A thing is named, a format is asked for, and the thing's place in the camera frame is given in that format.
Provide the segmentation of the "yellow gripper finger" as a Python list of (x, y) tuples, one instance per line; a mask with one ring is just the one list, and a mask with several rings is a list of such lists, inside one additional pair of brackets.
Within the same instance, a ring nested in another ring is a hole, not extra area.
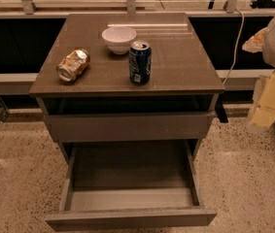
[(275, 113), (254, 107), (249, 110), (246, 128), (253, 134), (260, 134), (267, 131), (274, 122)]
[(258, 31), (255, 35), (253, 35), (249, 40), (247, 40), (243, 44), (242, 50), (250, 53), (263, 52), (264, 36), (266, 32), (266, 27), (260, 29), (260, 31)]

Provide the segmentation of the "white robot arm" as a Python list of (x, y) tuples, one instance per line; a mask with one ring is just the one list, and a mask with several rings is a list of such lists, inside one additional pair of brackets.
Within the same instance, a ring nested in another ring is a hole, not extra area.
[(261, 51), (263, 61), (274, 68), (269, 77), (260, 76), (255, 85), (247, 129), (257, 134), (268, 130), (275, 122), (275, 17), (246, 41), (242, 50), (251, 53)]

